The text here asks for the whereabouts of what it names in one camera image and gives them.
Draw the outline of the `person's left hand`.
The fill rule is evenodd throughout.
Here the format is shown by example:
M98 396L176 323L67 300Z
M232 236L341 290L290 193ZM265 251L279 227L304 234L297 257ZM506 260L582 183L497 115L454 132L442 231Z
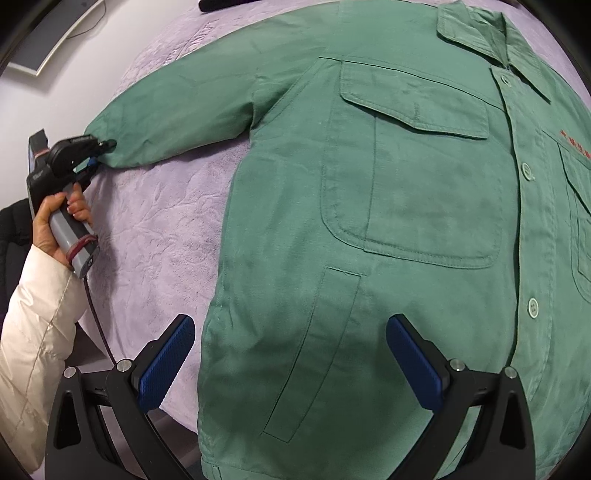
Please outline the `person's left hand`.
M33 245L67 268L71 265L60 249L50 228L50 216L66 203L67 212L76 220L93 226L91 208L85 199L81 185L74 183L69 194L64 192L47 196L41 203L32 223Z

